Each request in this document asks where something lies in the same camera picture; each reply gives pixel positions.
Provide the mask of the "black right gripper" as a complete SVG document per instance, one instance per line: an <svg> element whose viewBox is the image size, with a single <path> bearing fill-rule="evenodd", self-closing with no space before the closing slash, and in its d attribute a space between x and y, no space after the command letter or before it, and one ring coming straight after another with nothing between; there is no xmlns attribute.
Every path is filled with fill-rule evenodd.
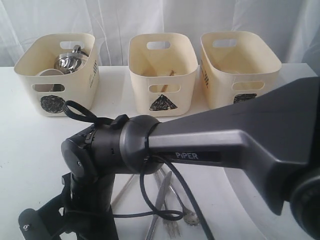
<svg viewBox="0 0 320 240"><path fill-rule="evenodd" d="M18 217L26 240L59 240L75 233L78 240L117 240L111 207L115 175L92 183L80 182L72 173L62 176L63 189L41 208L25 209Z"/></svg>

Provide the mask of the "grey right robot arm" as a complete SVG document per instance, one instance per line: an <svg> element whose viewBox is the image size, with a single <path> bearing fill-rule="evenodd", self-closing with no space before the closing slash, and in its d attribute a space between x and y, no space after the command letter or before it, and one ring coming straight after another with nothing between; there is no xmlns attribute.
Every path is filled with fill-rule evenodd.
<svg viewBox="0 0 320 240"><path fill-rule="evenodd" d="M185 190L206 237L214 238L174 163L243 170L276 215L290 203L298 225L320 237L320 79L292 81L262 96L160 122L149 115L97 117L68 100L63 112L89 127L67 138L61 153L70 172L62 192L18 224L26 240L116 240L111 195L116 174L139 175L150 214L178 221L184 213L162 210L147 196L144 176L166 164Z"/></svg>

